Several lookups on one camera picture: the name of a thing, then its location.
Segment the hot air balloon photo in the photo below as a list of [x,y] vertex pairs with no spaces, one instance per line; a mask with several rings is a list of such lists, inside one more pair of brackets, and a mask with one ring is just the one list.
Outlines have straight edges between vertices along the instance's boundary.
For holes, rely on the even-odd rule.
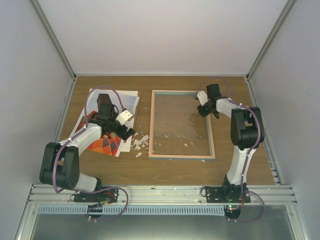
[[[110,101],[116,107],[116,110],[122,111],[119,100],[121,100],[123,106],[135,114],[137,102],[139,100],[138,91],[125,91],[120,90],[118,94],[115,94],[111,90],[96,89],[91,93],[87,100],[87,116],[91,117],[98,111],[98,97],[100,94],[108,94]],[[86,149],[89,151],[101,153],[104,155],[118,157],[120,152],[129,152],[131,147],[131,137],[124,141],[119,138],[115,133],[111,133],[110,137],[107,135],[102,136],[96,141],[92,142]]]

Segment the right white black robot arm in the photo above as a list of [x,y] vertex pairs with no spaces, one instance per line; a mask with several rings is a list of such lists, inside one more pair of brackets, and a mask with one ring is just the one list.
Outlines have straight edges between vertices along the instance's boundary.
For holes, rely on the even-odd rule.
[[223,114],[230,118],[230,139],[234,151],[220,192],[222,199],[228,203],[242,200],[246,195],[251,159],[265,139],[261,110],[222,96],[218,84],[207,85],[206,91],[197,90],[194,98],[199,101],[197,110],[202,117],[213,114],[218,119]]

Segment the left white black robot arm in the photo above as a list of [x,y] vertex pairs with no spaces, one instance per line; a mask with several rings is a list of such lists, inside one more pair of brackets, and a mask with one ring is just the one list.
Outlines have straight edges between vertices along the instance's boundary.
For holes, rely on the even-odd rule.
[[92,143],[103,136],[115,134],[121,140],[127,140],[135,131],[126,124],[134,114],[123,105],[117,107],[108,94],[97,98],[97,112],[88,115],[84,109],[84,125],[69,138],[60,142],[50,142],[45,146],[39,181],[53,186],[56,193],[62,190],[85,192],[92,202],[103,197],[103,189],[98,179],[80,172],[80,155]]

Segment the blue wooden picture frame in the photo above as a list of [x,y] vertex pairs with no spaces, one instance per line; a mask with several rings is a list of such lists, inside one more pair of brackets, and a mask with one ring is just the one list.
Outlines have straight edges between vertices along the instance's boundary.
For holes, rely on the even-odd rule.
[[211,117],[199,115],[191,90],[153,90],[150,107],[150,159],[215,160]]

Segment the brown backing board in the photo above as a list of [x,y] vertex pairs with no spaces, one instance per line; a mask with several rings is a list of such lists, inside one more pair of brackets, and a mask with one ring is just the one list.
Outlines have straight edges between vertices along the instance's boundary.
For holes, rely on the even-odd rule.
[[136,108],[135,108],[135,117],[138,116],[139,107],[140,107],[140,103],[141,103],[141,99],[142,99],[142,92],[138,91],[137,96],[138,96],[138,101],[137,101]]

